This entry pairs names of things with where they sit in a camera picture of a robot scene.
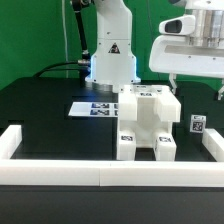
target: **white block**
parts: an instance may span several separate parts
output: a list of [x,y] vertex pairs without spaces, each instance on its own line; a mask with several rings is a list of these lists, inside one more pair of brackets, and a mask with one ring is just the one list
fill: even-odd
[[1,160],[1,185],[99,186],[101,161]]
[[171,92],[159,94],[154,112],[162,122],[180,122],[181,104]]
[[0,159],[10,159],[21,141],[21,125],[10,125],[0,137]]
[[203,145],[217,162],[224,162],[224,138],[215,129],[205,129]]
[[119,131],[117,139],[117,160],[134,160],[135,153],[135,133],[131,131]]
[[206,116],[191,115],[190,132],[203,133],[206,125]]
[[176,144],[171,134],[157,132],[155,135],[154,153],[157,161],[174,161]]
[[132,86],[125,86],[122,93],[119,93],[118,97],[119,109],[118,119],[119,120],[137,120],[137,99],[133,91]]
[[223,187],[223,176],[221,163],[113,163],[101,169],[100,186]]

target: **white foam barrier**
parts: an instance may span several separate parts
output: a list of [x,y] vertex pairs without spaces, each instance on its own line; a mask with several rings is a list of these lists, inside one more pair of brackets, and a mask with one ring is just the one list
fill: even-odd
[[0,185],[224,187],[224,163],[1,160]]
[[217,162],[224,162],[224,138],[215,129],[205,129],[203,145]]
[[0,137],[0,160],[10,159],[21,141],[21,125],[10,125]]

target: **white structure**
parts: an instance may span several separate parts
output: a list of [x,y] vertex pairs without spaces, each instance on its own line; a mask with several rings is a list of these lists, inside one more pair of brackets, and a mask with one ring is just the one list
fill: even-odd
[[119,85],[140,82],[131,51],[132,14],[123,0],[94,0],[97,10],[97,50],[91,59],[89,87],[118,92]]
[[[174,92],[176,74],[224,79],[224,0],[177,0],[182,17],[160,24],[152,47],[152,71],[169,73]],[[224,87],[219,91],[221,99]]]
[[0,137],[0,185],[224,187],[223,163],[10,159],[21,141],[18,125]]
[[153,148],[156,160],[174,161],[173,122],[181,105],[168,86],[125,85],[119,93],[117,159],[134,160],[136,147]]
[[224,162],[224,138],[215,129],[205,129],[202,143],[217,162]]

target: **stacked white blocks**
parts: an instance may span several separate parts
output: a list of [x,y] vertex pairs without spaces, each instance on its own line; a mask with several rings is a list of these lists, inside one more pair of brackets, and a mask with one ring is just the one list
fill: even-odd
[[[153,148],[158,161],[174,161],[171,131],[173,122],[180,121],[180,111],[168,86],[124,86],[119,93],[117,159],[134,160],[136,147],[141,147]],[[133,141],[125,142],[122,136]]]
[[205,129],[203,145],[217,162],[224,162],[224,138],[215,129]]

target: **cable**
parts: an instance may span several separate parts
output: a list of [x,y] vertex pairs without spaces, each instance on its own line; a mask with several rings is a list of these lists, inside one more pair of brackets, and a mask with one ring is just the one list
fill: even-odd
[[62,0],[62,23],[63,23],[63,33],[64,33],[64,41],[65,41],[65,60],[68,61],[68,37],[67,37],[66,18],[65,18],[65,0]]
[[60,72],[60,71],[87,71],[88,67],[83,67],[83,68],[62,68],[62,69],[47,69],[43,71],[42,73],[39,74],[39,76],[33,76],[35,78],[39,78],[43,73],[45,72]]
[[47,70],[50,70],[51,68],[55,68],[55,67],[59,67],[59,66],[64,66],[64,65],[77,65],[78,61],[67,61],[67,62],[61,62],[61,63],[57,63],[57,64],[53,64],[53,65],[49,65],[47,67],[45,67],[44,69],[42,69],[41,71],[37,72],[36,74],[33,75],[33,77],[40,77],[42,73],[44,73]]

